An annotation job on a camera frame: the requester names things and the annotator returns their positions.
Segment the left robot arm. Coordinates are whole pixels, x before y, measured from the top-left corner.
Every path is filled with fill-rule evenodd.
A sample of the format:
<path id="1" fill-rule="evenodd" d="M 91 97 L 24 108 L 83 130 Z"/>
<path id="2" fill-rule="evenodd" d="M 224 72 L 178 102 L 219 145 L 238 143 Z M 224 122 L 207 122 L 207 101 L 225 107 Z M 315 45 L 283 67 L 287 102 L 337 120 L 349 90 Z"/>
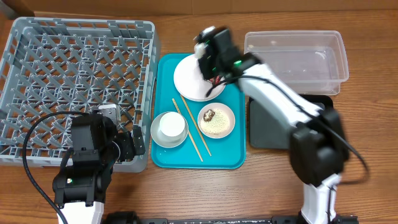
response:
<path id="1" fill-rule="evenodd" d="M 70 131 L 72 148 L 52 183 L 58 222 L 101 223 L 115 163 L 146 151 L 141 128 L 120 133 L 111 118 L 92 113 L 73 118 Z"/>

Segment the red snack wrapper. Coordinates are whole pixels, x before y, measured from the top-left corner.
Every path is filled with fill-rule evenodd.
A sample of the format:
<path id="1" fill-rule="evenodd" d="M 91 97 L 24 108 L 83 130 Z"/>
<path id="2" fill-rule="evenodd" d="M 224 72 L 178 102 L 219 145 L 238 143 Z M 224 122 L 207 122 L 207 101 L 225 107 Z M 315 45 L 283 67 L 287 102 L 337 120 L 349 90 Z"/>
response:
<path id="1" fill-rule="evenodd" d="M 220 81 L 222 81 L 222 79 L 223 79 L 223 77 L 221 75 L 218 75 L 218 76 L 216 76 L 214 78 L 209 79 L 209 82 L 212 85 L 217 85 L 217 84 L 219 84 Z"/>

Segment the brown food chunk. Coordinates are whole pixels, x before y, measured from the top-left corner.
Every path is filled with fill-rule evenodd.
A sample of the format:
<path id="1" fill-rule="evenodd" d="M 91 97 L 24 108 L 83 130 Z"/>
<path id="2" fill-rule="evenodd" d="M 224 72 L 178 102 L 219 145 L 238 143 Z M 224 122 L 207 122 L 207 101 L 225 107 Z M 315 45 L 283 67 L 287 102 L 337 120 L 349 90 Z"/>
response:
<path id="1" fill-rule="evenodd" d="M 211 121 L 211 120 L 213 119 L 214 115 L 215 115 L 215 111 L 214 111 L 214 110 L 209 109 L 208 111 L 206 111 L 206 112 L 203 114 L 203 120 L 204 120 L 204 122 L 209 122 L 209 121 Z"/>

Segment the pile of rice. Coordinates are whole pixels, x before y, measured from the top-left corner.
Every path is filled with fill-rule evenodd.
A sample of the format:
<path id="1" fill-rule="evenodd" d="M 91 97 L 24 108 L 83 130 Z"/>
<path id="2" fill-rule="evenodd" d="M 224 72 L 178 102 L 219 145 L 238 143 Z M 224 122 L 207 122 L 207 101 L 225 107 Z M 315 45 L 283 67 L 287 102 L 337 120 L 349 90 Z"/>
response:
<path id="1" fill-rule="evenodd" d="M 228 115 L 220 109 L 211 109 L 215 111 L 213 119 L 209 122 L 204 122 L 203 118 L 200 121 L 200 127 L 207 134 L 219 135 L 227 131 L 230 127 L 230 120 Z"/>

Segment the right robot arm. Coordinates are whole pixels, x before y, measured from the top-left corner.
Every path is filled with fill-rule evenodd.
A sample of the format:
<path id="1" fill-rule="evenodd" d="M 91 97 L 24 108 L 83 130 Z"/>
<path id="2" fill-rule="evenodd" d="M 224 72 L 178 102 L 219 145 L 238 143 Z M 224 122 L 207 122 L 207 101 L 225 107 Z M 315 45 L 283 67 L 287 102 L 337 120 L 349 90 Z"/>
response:
<path id="1" fill-rule="evenodd" d="M 302 98 L 252 53 L 243 54 L 227 27 L 208 27 L 195 37 L 194 53 L 205 80 L 222 76 L 258 102 L 283 127 L 289 159 L 303 182 L 299 223 L 331 223 L 335 189 L 349 159 L 340 116 Z"/>

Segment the pink small bowl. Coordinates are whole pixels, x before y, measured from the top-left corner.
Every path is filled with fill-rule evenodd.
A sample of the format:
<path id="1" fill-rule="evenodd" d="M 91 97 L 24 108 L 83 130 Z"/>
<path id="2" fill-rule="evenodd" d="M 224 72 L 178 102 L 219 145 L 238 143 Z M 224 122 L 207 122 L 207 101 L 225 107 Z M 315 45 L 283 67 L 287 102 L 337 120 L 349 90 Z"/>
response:
<path id="1" fill-rule="evenodd" d="M 235 115 L 225 104 L 209 103 L 200 110 L 197 124 L 205 136 L 221 139 L 231 134 L 234 129 Z"/>

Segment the white paper cup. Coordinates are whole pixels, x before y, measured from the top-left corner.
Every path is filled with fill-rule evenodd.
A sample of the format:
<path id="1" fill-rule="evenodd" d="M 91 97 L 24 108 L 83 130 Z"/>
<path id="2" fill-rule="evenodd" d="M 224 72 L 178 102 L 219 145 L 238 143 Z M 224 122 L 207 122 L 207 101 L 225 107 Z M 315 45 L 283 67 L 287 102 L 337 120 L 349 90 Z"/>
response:
<path id="1" fill-rule="evenodd" d="M 167 112 L 161 117 L 159 128 L 167 137 L 177 138 L 185 129 L 185 120 L 177 112 Z"/>

